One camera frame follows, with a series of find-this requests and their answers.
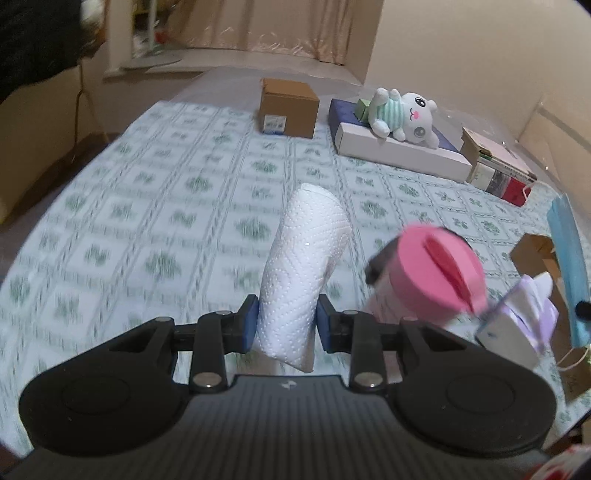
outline brown cardboard box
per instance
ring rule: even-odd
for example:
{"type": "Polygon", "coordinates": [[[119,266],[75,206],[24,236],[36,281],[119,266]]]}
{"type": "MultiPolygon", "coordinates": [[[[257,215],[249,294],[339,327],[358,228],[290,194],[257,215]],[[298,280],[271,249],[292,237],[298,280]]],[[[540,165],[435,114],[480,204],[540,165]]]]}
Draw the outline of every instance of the brown cardboard box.
{"type": "MultiPolygon", "coordinates": [[[[549,237],[526,233],[511,251],[511,259],[521,275],[535,277],[547,271],[554,280],[554,289],[550,301],[558,310],[558,323],[550,340],[550,348],[558,362],[570,350],[570,325],[567,306],[564,303],[562,294],[556,287],[556,281],[562,275],[553,249],[554,244],[549,237]]],[[[585,348],[573,350],[562,362],[561,367],[575,363],[584,353],[585,348]]],[[[581,364],[567,372],[560,372],[560,378],[564,397],[568,403],[591,388],[591,367],[586,361],[581,362],[581,364]]]]}
{"type": "Polygon", "coordinates": [[[583,445],[591,445],[591,419],[587,419],[581,425],[581,437],[583,445]]]}
{"type": "Polygon", "coordinates": [[[259,108],[261,131],[312,138],[319,103],[307,83],[263,79],[259,108]]]}

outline face mask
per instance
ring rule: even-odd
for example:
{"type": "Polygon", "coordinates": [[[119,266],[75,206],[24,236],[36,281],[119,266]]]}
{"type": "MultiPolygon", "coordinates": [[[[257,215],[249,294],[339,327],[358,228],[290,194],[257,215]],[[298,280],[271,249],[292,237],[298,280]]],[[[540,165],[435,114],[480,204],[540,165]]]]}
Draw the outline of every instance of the face mask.
{"type": "Polygon", "coordinates": [[[548,210],[547,219],[564,280],[571,346],[573,348],[586,346],[591,343],[591,322],[577,317],[574,308],[580,301],[589,300],[589,280],[579,231],[566,194],[554,199],[548,210]]]}

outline small green box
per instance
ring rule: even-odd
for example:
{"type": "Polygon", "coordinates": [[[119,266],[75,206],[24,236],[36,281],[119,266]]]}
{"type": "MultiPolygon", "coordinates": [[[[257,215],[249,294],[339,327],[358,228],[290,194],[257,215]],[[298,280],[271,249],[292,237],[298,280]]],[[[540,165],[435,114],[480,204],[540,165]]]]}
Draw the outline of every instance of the small green box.
{"type": "Polygon", "coordinates": [[[363,100],[360,98],[357,102],[357,105],[355,105],[355,111],[353,112],[355,114],[355,118],[357,118],[357,120],[363,124],[369,123],[369,102],[369,100],[363,100]]]}

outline pink cup lid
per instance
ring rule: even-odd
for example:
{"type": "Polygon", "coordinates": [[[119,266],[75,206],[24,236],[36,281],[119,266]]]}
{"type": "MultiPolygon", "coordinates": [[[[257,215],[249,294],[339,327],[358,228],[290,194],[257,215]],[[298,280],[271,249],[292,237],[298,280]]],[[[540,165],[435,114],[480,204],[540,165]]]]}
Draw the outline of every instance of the pink cup lid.
{"type": "Polygon", "coordinates": [[[405,229],[388,274],[401,300],[418,313],[437,317],[443,309],[478,314],[487,307],[482,264],[462,238],[442,228],[405,229]]]}

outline white box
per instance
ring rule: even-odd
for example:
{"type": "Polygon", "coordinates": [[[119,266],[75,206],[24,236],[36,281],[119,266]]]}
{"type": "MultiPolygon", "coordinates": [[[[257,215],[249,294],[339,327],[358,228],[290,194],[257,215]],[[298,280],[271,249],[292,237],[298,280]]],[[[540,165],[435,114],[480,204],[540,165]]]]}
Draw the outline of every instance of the white box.
{"type": "Polygon", "coordinates": [[[472,169],[471,163],[457,152],[420,147],[391,137],[378,138],[369,128],[360,125],[341,123],[335,135],[335,146],[339,155],[458,182],[466,181],[472,169]]]}

